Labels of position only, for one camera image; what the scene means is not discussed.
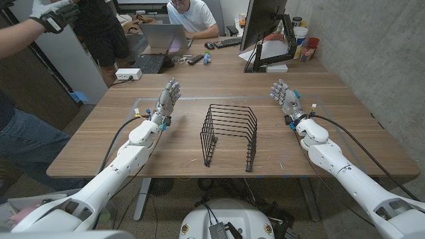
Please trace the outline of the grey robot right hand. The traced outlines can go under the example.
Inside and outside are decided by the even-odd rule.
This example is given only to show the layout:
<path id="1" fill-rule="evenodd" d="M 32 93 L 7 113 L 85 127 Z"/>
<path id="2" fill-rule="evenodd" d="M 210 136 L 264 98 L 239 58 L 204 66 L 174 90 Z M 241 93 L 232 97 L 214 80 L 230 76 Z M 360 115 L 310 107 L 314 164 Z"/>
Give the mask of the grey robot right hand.
<path id="1" fill-rule="evenodd" d="M 301 108 L 300 95 L 282 79 L 279 79 L 278 83 L 273 83 L 271 89 L 270 96 L 281 106 L 286 125 L 292 124 L 295 127 L 307 118 L 307 114 Z"/>

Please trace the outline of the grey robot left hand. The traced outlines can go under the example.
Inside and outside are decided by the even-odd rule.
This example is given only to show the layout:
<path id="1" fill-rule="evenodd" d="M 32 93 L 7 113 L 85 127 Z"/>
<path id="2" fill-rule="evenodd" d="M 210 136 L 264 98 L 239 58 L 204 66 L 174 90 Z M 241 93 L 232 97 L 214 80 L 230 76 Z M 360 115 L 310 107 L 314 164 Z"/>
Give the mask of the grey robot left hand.
<path id="1" fill-rule="evenodd" d="M 151 115 L 151 121 L 157 125 L 161 125 L 164 119 L 172 114 L 173 108 L 180 96 L 180 84 L 172 77 L 157 99 Z"/>

